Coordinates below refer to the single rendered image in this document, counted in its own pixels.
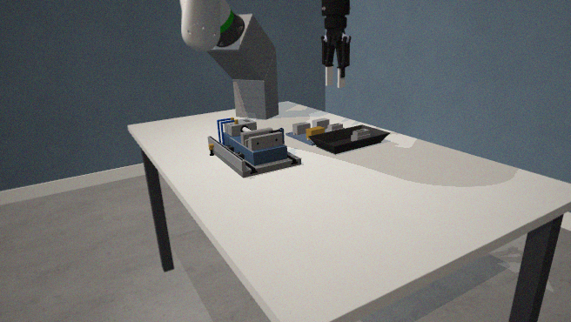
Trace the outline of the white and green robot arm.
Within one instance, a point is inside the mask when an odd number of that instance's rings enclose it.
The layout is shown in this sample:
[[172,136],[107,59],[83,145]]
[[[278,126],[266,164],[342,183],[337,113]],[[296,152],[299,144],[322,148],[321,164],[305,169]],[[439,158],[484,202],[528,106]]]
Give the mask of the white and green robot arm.
[[[232,12],[226,0],[180,0],[180,4],[182,37],[193,50],[230,46],[244,32],[243,19]],[[322,0],[322,16],[344,17],[340,15],[349,15],[350,9],[350,0]]]

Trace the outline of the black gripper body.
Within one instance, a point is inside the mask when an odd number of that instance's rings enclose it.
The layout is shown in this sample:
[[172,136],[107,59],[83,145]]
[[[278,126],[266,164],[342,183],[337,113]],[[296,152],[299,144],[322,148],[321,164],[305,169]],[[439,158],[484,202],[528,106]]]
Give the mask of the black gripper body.
[[326,37],[331,35],[331,44],[333,44],[333,35],[336,35],[337,45],[342,44],[342,32],[345,33],[346,17],[325,17],[325,29],[327,29]]

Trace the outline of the yellow-orange block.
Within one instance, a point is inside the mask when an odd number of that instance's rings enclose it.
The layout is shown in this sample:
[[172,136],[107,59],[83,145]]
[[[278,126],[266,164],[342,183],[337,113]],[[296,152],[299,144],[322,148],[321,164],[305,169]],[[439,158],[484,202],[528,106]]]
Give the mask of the yellow-orange block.
[[[325,133],[325,128],[321,127],[321,126],[317,126],[317,127],[313,127],[313,128],[309,128],[306,129],[306,138],[309,138],[308,136],[312,136],[312,135],[317,135],[320,133]],[[309,138],[310,139],[310,138]],[[311,139],[310,139],[311,140]]]

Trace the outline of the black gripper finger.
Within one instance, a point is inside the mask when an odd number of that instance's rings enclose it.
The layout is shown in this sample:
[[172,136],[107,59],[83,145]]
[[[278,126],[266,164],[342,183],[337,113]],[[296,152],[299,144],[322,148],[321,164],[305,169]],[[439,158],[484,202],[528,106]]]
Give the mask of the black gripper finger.
[[333,35],[333,44],[336,49],[338,60],[338,88],[345,87],[346,67],[350,65],[350,41],[351,36],[342,32],[342,44],[337,45],[336,35]]
[[[326,67],[326,85],[333,85],[333,57],[334,45],[331,44],[331,35],[321,37],[322,42],[322,64]],[[330,62],[330,63],[329,63]]]

